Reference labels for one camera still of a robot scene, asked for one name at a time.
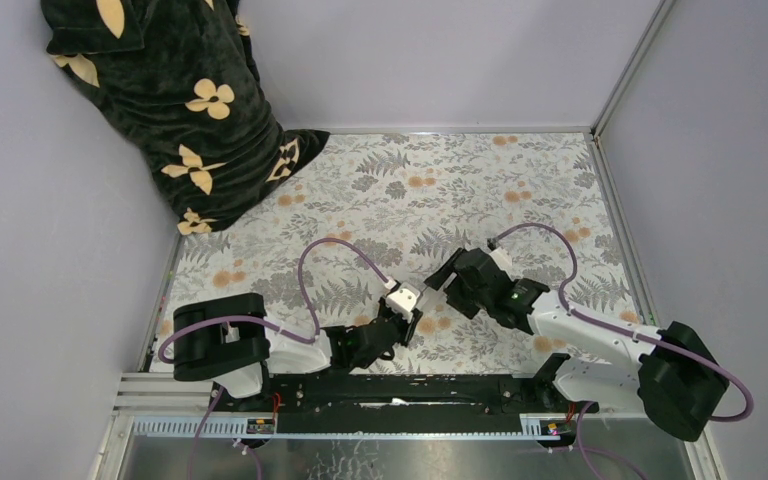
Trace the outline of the white cardboard paper box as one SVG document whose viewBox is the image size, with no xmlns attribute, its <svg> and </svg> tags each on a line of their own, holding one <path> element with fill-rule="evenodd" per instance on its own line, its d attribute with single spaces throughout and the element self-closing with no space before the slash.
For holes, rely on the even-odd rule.
<svg viewBox="0 0 768 480">
<path fill-rule="evenodd" d="M 428 286 L 416 287 L 403 282 L 388 296 L 388 305 L 409 325 L 413 325 L 428 308 L 444 303 L 445 299 L 446 295 L 441 290 Z"/>
</svg>

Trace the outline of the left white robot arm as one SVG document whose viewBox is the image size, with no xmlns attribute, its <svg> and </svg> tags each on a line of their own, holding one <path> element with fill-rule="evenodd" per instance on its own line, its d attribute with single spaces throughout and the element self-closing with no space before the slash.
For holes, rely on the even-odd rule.
<svg viewBox="0 0 768 480">
<path fill-rule="evenodd" d="M 269 375 L 344 373 L 391 360 L 395 346 L 409 344 L 422 316 L 412 295 L 385 297 L 369 323 L 326 327 L 308 339 L 270 322 L 263 297 L 246 293 L 176 309 L 174 332 L 158 359 L 173 367 L 176 381 L 212 381 L 256 411 L 269 401 Z"/>
</svg>

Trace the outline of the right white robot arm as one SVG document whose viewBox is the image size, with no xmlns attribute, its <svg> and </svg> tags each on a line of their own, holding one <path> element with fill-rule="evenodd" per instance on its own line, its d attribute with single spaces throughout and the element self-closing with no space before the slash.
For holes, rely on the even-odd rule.
<svg viewBox="0 0 768 480">
<path fill-rule="evenodd" d="M 730 382 L 694 329 L 611 319 L 510 270 L 501 248 L 460 248 L 424 283 L 467 318 L 485 312 L 504 328 L 561 340 L 598 358 L 594 366 L 564 360 L 538 379 L 533 396 L 543 410 L 593 401 L 642 412 L 679 440 L 699 439 Z"/>
</svg>

